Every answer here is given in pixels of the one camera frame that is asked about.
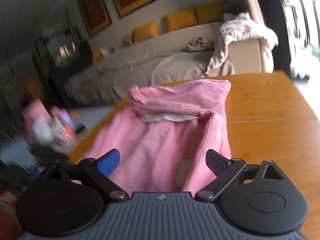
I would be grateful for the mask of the pink ribbed child's dress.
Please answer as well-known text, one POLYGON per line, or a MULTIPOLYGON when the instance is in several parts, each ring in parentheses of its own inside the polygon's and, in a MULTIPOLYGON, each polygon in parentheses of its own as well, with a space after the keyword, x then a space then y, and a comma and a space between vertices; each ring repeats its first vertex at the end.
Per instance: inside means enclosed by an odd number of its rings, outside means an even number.
POLYGON ((231 157, 225 111, 230 89, 229 81, 214 79, 133 86, 129 104, 99 132, 85 157, 118 150, 120 163, 110 179, 127 193, 196 193, 215 179, 206 152, 231 157))

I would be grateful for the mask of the pink carton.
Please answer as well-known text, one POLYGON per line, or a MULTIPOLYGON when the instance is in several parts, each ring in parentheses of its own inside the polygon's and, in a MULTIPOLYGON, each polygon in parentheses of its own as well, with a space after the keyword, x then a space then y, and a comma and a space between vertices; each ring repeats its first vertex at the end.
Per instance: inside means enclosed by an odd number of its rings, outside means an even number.
POLYGON ((25 136, 31 133, 33 123, 37 118, 42 117, 46 121, 49 121, 51 119, 51 116, 45 109, 40 99, 37 99, 31 104, 29 104, 22 111, 22 116, 23 116, 24 126, 25 126, 25 132, 24 132, 25 136))

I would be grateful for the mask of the yellow plush toy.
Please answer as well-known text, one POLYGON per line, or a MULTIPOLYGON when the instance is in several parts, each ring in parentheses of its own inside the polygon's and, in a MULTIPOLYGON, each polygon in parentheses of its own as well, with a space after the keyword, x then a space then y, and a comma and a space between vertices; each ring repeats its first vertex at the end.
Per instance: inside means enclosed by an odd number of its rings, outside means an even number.
POLYGON ((100 62, 109 54, 110 51, 107 48, 100 48, 99 50, 92 52, 92 61, 100 62))

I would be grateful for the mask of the beige covered sofa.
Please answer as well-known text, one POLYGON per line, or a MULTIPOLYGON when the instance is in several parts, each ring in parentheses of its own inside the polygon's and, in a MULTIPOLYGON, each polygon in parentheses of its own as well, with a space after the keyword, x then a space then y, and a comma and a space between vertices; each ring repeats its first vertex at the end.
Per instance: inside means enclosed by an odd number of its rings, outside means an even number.
POLYGON ((263 71, 260 40, 232 42, 227 60, 206 74, 214 54, 214 42, 223 23, 213 22, 173 31, 106 56, 74 74, 65 82, 67 95, 87 106, 110 105, 127 96, 134 85, 165 83, 263 71), (188 53, 187 43, 202 37, 206 51, 188 53))

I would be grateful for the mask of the crumpled beige cloth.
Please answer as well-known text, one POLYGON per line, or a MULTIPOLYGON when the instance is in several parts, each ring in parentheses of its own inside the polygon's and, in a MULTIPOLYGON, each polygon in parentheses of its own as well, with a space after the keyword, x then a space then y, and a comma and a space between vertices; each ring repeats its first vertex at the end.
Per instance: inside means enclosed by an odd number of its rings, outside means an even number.
POLYGON ((208 40, 205 40, 202 37, 198 36, 187 43, 186 52, 194 53, 206 51, 206 49, 208 48, 208 44, 208 40))

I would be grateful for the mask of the floral pink blanket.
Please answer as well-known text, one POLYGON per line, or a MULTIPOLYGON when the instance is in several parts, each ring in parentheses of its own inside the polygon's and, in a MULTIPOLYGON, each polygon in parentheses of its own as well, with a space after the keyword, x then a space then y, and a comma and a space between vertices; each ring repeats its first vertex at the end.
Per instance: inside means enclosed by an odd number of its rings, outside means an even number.
POLYGON ((206 74, 219 68, 227 60, 228 46, 232 42, 260 40, 262 44, 263 71, 270 73, 274 69, 272 50, 278 46, 276 33, 262 23, 253 21, 248 12, 238 15, 225 13, 223 24, 219 28, 214 42, 214 54, 206 68, 206 74))

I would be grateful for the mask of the yellow cushion left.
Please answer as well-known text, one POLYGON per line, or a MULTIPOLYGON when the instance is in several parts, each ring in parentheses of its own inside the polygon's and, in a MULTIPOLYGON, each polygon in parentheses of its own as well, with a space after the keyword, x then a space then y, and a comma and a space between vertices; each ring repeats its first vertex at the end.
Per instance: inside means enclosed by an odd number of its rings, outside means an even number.
POLYGON ((139 43, 158 35, 158 21, 154 20, 150 23, 141 25, 133 30, 133 41, 139 43))

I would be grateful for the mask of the yellow cushion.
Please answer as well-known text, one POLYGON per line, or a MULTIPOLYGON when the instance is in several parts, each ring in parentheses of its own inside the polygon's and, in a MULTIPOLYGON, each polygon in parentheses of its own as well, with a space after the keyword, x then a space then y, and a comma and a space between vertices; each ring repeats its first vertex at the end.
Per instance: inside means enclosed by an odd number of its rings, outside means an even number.
POLYGON ((219 1, 194 7, 198 24, 219 22, 223 20, 224 7, 228 1, 219 1))
POLYGON ((133 41, 139 43, 158 35, 158 21, 154 20, 150 23, 141 25, 133 30, 133 41))
POLYGON ((197 25, 197 16, 194 7, 188 7, 178 12, 164 16, 168 32, 189 28, 197 25))

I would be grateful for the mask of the yellow cushion middle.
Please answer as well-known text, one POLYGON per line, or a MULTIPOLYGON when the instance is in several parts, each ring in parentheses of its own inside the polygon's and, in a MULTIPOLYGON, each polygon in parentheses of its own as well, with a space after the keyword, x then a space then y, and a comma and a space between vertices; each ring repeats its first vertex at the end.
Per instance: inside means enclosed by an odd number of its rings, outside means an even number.
POLYGON ((189 28, 197 25, 197 16, 194 7, 188 7, 178 12, 164 16, 168 32, 189 28))

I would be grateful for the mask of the yellow cushion right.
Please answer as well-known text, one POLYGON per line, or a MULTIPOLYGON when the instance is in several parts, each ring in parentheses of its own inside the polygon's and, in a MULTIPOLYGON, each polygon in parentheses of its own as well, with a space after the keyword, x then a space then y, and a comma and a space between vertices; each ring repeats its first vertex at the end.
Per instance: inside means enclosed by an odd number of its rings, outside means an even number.
POLYGON ((219 1, 194 7, 198 24, 219 22, 223 20, 224 7, 228 1, 219 1))

